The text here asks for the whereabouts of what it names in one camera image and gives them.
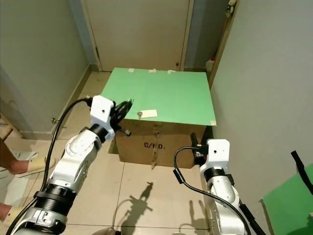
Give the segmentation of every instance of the green tabletop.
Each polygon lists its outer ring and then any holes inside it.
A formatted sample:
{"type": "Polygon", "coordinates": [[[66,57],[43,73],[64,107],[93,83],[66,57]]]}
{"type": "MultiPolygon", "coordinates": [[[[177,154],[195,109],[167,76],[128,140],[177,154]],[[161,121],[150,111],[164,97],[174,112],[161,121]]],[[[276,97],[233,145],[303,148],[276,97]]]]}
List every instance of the green tabletop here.
{"type": "Polygon", "coordinates": [[[157,117],[141,120],[215,125],[215,115],[204,72],[170,72],[115,68],[101,94],[117,104],[134,100],[126,119],[139,119],[142,110],[157,117]]]}

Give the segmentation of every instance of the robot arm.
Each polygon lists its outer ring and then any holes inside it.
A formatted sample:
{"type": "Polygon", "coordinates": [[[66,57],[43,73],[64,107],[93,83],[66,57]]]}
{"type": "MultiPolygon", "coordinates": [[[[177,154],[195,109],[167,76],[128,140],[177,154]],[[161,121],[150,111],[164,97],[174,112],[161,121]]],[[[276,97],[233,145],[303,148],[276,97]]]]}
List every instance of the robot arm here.
{"type": "Polygon", "coordinates": [[[35,194],[38,198],[35,206],[26,212],[15,228],[14,235],[58,235],[64,231],[67,214],[87,177],[88,168],[102,144],[112,140],[117,130],[122,130],[118,124],[131,106],[131,100],[116,107],[114,102],[100,95],[93,98],[91,128],[67,142],[46,188],[35,194]]]}
{"type": "MultiPolygon", "coordinates": [[[[257,235],[265,235],[264,231],[255,221],[248,207],[243,204],[239,194],[234,187],[231,174],[227,173],[229,160],[229,142],[227,140],[208,139],[206,145],[198,144],[196,135],[191,134],[192,147],[195,163],[200,165],[201,178],[205,179],[205,191],[218,196],[233,206],[237,211],[239,208],[246,216],[252,229],[257,235]]],[[[245,235],[247,224],[229,208],[221,204],[220,200],[212,197],[204,197],[205,208],[209,228],[213,235],[245,235]]]]}
{"type": "MultiPolygon", "coordinates": [[[[206,181],[206,190],[239,209],[238,192],[226,175],[230,144],[227,140],[208,140],[207,145],[208,157],[200,167],[201,177],[206,181]]],[[[210,197],[205,197],[204,203],[214,235],[245,234],[243,222],[231,210],[210,197]]]]}

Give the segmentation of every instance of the black strap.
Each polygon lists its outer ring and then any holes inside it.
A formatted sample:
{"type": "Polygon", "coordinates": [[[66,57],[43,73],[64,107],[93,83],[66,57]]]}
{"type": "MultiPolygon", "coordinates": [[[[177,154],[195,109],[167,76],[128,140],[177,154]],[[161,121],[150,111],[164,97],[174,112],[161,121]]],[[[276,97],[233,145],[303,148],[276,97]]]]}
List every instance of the black strap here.
{"type": "Polygon", "coordinates": [[[295,163],[297,165],[297,168],[298,168],[298,171],[299,171],[299,174],[300,174],[302,181],[305,183],[305,185],[308,187],[311,194],[313,195],[313,185],[310,182],[310,179],[309,179],[307,173],[305,172],[304,165],[303,165],[302,161],[300,160],[296,151],[291,152],[291,155],[292,155],[293,159],[295,160],[295,163]]]}

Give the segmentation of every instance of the white door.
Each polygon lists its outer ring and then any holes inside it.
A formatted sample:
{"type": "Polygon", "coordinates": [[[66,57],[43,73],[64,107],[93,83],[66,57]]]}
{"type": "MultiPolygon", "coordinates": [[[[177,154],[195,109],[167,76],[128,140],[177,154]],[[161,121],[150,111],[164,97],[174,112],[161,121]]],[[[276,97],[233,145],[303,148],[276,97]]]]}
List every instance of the white door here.
{"type": "Polygon", "coordinates": [[[179,70],[189,0],[85,0],[104,71],[179,70]]]}

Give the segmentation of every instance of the slipper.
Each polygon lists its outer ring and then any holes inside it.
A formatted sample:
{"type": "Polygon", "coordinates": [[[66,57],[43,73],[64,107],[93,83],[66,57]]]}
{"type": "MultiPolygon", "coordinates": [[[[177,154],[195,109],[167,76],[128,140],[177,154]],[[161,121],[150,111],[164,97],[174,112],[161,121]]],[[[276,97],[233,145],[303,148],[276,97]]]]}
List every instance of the slipper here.
{"type": "MultiPolygon", "coordinates": [[[[24,177],[26,175],[31,175],[34,173],[42,172],[45,170],[45,162],[46,158],[44,157],[36,157],[29,160],[27,172],[22,174],[16,174],[15,177],[24,177]]],[[[55,165],[55,158],[50,159],[49,169],[55,165]]]]}
{"type": "Polygon", "coordinates": [[[5,227],[10,227],[13,220],[19,215],[22,209],[22,207],[12,207],[2,224],[5,227]]]}

